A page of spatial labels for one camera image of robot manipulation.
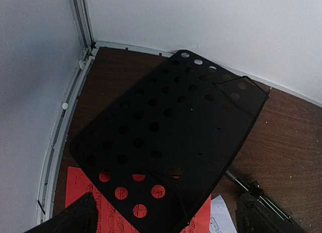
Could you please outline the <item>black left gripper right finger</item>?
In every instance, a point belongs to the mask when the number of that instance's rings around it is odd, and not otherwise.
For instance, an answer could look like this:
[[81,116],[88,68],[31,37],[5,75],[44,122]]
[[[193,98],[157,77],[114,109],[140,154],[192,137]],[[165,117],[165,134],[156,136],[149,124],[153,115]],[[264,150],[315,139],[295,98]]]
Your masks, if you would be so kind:
[[238,232],[304,232],[298,224],[282,220],[248,193],[237,200],[236,224]]

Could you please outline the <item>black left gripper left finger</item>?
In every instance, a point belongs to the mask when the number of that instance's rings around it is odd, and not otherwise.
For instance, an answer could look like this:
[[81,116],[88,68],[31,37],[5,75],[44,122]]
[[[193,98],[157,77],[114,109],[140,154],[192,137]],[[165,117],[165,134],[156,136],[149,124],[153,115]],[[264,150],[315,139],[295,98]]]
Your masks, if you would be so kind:
[[28,230],[29,233],[96,232],[97,204],[92,193],[86,193],[60,214]]

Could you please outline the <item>black perforated music stand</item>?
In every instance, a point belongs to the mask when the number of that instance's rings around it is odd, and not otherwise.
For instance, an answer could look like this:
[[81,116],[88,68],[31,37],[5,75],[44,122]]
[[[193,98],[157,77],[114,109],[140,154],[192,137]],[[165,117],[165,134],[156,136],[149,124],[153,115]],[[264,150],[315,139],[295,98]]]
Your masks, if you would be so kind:
[[229,174],[268,97],[180,50],[75,136],[70,154],[136,230],[180,232]]

